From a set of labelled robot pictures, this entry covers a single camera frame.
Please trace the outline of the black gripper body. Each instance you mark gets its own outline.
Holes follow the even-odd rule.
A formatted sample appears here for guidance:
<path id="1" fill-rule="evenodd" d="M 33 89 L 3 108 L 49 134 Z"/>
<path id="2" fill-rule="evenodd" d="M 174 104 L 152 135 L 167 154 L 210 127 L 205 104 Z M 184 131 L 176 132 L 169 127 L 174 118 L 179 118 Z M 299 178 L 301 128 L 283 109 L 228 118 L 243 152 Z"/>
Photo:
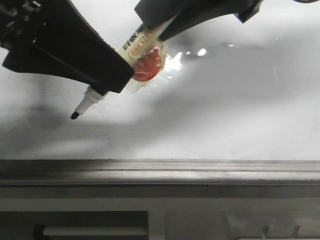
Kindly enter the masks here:
<path id="1" fill-rule="evenodd" d="M 41 9 L 41 0 L 0 1 L 0 47 L 9 50 L 34 12 Z"/>

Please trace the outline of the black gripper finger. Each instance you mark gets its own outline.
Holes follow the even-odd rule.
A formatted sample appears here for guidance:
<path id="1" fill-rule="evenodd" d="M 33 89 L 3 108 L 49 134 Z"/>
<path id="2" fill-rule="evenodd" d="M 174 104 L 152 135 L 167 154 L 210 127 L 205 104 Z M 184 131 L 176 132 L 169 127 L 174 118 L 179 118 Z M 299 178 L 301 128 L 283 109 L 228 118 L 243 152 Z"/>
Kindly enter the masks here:
<path id="1" fill-rule="evenodd" d="M 41 0 L 2 65 L 17 73 L 63 77 L 119 90 L 111 77 L 134 71 L 69 0 Z"/>
<path id="2" fill-rule="evenodd" d="M 233 14 L 245 23 L 259 12 L 260 0 L 141 0 L 134 10 L 148 29 L 172 20 L 159 36 L 166 41 L 208 20 Z"/>

